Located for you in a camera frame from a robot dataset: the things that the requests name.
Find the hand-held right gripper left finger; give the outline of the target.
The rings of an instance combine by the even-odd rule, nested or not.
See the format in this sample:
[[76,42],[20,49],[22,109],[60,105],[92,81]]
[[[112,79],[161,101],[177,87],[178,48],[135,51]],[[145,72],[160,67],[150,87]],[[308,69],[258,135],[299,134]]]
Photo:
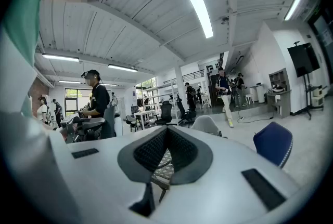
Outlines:
[[124,146],[118,153],[119,167],[129,180],[150,183],[167,148],[167,126],[161,126]]

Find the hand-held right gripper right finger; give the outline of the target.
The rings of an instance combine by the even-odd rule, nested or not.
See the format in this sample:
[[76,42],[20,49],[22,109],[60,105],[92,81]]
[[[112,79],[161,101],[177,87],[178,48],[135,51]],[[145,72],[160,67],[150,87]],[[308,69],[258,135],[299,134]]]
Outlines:
[[203,141],[175,127],[166,129],[167,149],[171,154],[174,174],[171,185],[194,183],[213,162],[213,152]]

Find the light grey shell chair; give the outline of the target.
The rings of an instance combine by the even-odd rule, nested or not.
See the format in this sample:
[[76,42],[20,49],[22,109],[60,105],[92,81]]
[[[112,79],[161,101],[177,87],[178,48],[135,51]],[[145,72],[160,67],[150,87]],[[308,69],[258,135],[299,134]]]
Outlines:
[[222,136],[221,131],[216,125],[215,121],[208,115],[202,115],[196,118],[191,129],[202,131],[204,133],[212,134],[215,136]]

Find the small grey chair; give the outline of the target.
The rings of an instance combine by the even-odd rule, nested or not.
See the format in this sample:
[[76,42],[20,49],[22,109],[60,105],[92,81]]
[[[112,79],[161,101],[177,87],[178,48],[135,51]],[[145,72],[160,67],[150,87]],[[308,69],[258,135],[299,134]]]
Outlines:
[[132,129],[134,129],[135,131],[138,130],[137,119],[132,117],[131,115],[126,116],[126,123],[130,126],[130,132],[132,132]]

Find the black mesh office chair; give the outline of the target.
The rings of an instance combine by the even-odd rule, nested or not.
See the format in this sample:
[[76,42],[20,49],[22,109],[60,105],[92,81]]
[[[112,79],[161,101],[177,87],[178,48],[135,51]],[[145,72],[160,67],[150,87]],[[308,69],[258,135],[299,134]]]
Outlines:
[[161,106],[161,116],[160,118],[157,117],[155,120],[156,125],[166,125],[167,123],[170,123],[172,120],[171,117],[171,109],[172,105],[169,101],[164,101]]
[[180,110],[180,118],[183,121],[183,123],[188,125],[188,128],[190,128],[190,124],[195,121],[195,118],[197,116],[196,111],[193,110],[185,110],[182,104],[181,98],[177,99],[177,106]]

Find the white table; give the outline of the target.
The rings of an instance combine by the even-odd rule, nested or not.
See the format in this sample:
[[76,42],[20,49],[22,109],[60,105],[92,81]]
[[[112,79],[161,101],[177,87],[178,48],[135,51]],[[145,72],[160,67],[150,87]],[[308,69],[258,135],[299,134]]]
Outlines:
[[145,130],[146,126],[151,126],[156,120],[155,110],[146,110],[134,113],[134,116],[139,120],[142,130]]

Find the grey mesh office chair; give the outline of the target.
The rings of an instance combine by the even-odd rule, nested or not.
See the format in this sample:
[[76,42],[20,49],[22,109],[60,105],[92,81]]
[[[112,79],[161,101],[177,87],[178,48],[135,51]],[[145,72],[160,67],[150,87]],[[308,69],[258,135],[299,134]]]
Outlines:
[[105,119],[99,118],[82,118],[77,124],[77,133],[81,141],[97,140],[100,137]]

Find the white metal shelving rack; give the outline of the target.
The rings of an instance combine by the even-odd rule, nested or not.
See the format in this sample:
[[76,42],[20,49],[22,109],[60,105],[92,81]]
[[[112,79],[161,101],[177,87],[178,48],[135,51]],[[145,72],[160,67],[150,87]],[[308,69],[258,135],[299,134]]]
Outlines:
[[150,88],[141,88],[143,108],[149,108],[155,112],[155,117],[161,116],[161,107],[163,102],[167,101],[171,104],[171,117],[178,119],[180,117],[180,111],[176,103],[177,88],[176,80],[171,79],[164,82],[162,85],[156,85]]

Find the black framed window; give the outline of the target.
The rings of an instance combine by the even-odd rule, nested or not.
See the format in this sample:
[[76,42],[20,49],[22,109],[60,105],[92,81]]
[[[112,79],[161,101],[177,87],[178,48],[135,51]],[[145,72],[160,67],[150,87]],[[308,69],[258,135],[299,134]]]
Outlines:
[[65,116],[81,110],[90,103],[92,91],[89,89],[65,89]]

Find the black balcony railing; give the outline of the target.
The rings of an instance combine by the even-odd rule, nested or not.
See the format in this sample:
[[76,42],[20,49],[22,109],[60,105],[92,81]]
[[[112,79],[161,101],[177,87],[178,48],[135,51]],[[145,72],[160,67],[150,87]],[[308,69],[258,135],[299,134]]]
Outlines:
[[[189,82],[191,80],[195,80],[201,77],[204,77],[204,70],[199,70],[193,73],[185,74],[182,76],[183,77],[183,82]],[[171,80],[167,80],[163,82],[164,84],[177,84],[177,79],[173,78]]]

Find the grey desk with shelf hutch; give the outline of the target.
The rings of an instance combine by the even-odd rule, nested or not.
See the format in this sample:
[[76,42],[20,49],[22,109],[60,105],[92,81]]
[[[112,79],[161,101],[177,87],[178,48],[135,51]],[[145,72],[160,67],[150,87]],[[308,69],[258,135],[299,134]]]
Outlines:
[[277,112],[281,118],[290,115],[291,88],[285,68],[269,74],[270,89],[266,93],[269,112]]

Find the black television stand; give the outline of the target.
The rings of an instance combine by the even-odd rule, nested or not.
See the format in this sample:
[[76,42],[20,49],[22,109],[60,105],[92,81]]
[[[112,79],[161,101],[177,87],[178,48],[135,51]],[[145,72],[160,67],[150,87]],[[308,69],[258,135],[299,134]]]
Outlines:
[[308,74],[303,75],[303,81],[304,81],[304,92],[305,92],[305,101],[306,101],[306,107],[305,107],[305,112],[309,116],[309,121],[312,119],[311,115],[311,110],[317,110],[321,109],[322,111],[324,110],[324,106],[322,107],[313,107],[312,102],[311,102],[311,91],[313,90],[313,86],[310,83],[310,77]]

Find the white box unit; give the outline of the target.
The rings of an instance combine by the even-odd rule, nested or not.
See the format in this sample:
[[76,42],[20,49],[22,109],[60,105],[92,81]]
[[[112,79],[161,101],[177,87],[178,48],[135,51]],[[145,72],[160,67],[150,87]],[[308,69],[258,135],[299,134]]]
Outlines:
[[324,105],[324,95],[322,85],[313,86],[311,91],[311,102],[313,107],[322,107]]

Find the black television screen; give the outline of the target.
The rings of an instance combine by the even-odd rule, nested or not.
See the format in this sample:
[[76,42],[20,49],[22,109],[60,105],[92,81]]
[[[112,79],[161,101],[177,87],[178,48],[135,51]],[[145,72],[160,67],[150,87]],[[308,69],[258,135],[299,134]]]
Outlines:
[[291,56],[297,77],[310,74],[320,68],[310,43],[290,47],[287,50]]

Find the person's green shirt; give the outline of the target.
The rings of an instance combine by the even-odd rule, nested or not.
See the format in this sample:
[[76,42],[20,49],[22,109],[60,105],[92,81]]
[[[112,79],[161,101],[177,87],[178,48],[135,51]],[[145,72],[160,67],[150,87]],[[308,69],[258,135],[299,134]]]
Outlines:
[[0,111],[32,117],[40,0],[12,0],[0,22]]

